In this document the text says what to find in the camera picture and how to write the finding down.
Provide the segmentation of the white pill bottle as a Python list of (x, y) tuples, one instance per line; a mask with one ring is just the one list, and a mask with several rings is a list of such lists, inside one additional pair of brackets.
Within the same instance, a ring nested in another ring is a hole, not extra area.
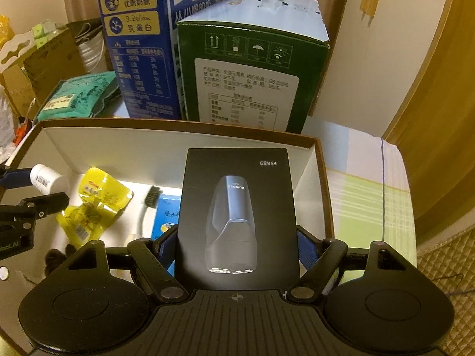
[(42, 195), (68, 193), (70, 189), (69, 180), (65, 176), (43, 164), (37, 164), (31, 168), (30, 180), (32, 186)]

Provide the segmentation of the blue toothpaste tube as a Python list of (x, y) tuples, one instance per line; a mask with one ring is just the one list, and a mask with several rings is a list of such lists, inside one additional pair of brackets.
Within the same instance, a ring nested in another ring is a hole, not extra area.
[(180, 195), (159, 196), (151, 234), (153, 240), (158, 239), (174, 225), (177, 225), (180, 215), (180, 201)]

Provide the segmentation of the yellow snack packet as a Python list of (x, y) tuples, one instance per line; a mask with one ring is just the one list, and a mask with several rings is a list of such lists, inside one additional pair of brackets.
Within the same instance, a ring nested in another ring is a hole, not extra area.
[(108, 217), (119, 216), (134, 197), (134, 192), (97, 167), (91, 167), (80, 180), (78, 193), (84, 204)]
[(102, 237), (107, 228), (106, 220), (98, 209), (88, 204), (68, 206), (56, 217), (57, 222), (76, 249)]

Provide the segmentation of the white toothbrush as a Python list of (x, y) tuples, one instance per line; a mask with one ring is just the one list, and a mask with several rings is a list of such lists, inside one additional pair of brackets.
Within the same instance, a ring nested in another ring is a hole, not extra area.
[(151, 237), (161, 194), (162, 191), (159, 186), (150, 187), (138, 210), (138, 216), (135, 218), (132, 240)]

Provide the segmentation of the black shaver box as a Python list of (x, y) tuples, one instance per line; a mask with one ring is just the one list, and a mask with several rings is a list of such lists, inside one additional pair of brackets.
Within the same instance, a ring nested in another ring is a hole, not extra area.
[(300, 278), (285, 149), (188, 151), (175, 278), (188, 290), (287, 291)]

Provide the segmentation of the brown cardboard storage box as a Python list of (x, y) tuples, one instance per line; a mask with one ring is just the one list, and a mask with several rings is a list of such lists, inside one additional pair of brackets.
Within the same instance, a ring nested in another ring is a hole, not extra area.
[[(180, 187), (192, 147), (287, 149), (298, 222), (318, 237), (334, 233), (320, 142), (313, 137), (177, 120), (67, 119), (41, 123), (13, 155), (19, 168), (43, 163), (78, 178), (97, 166), (137, 186)], [(245, 304), (200, 294), (190, 307), (153, 313), (130, 355), (333, 355), (315, 313), (273, 293)]]

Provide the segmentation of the dark hair scrunchie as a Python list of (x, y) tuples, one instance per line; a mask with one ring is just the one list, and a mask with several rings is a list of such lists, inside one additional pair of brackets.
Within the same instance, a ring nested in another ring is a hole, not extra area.
[(49, 276), (54, 270), (63, 264), (64, 261), (74, 255), (76, 252), (77, 249), (72, 244), (68, 244), (66, 246), (65, 252), (62, 252), (58, 249), (52, 249), (48, 251), (44, 257), (44, 275)]

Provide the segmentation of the silver foil bag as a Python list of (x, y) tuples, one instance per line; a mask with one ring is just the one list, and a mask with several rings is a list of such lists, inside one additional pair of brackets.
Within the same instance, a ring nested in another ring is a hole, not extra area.
[(0, 87), (0, 158), (5, 162), (15, 151), (15, 117), (4, 87)]

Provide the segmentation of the checkered tablecloth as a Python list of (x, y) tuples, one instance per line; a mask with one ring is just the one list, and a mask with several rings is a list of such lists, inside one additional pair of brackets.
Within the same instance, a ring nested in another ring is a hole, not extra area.
[(398, 149), (380, 138), (312, 118), (301, 136), (320, 142), (334, 233), (350, 247), (385, 241), (415, 263), (411, 195)]

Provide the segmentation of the brown cardboard carton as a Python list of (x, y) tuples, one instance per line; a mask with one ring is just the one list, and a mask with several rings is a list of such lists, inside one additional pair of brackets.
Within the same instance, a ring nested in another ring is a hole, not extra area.
[(1, 43), (1, 86), (16, 116), (33, 117), (61, 80), (108, 71), (108, 56), (99, 18), (47, 20)]

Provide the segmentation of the green tea packet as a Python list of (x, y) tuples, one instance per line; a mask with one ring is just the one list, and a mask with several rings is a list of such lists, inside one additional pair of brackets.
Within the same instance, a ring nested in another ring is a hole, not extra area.
[(99, 116), (120, 94), (114, 71), (61, 80), (35, 117), (35, 123), (64, 118)]

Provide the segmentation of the yellow plastic bag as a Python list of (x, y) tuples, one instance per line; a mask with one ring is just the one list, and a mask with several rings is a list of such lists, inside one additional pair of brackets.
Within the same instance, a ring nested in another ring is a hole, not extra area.
[(10, 19), (0, 15), (0, 49), (2, 49), (6, 42), (13, 39), (14, 36), (15, 33), (10, 26)]

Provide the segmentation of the blue milk carton box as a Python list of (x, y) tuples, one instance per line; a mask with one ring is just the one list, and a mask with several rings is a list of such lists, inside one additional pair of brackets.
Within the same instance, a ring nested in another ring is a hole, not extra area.
[(121, 97), (132, 118), (183, 118), (178, 22), (222, 0), (97, 0)]

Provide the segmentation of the green milk carton box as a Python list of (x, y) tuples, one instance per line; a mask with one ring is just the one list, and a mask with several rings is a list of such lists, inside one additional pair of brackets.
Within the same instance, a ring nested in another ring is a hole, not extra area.
[(330, 49), (317, 0), (224, 0), (177, 31), (188, 120), (302, 131)]

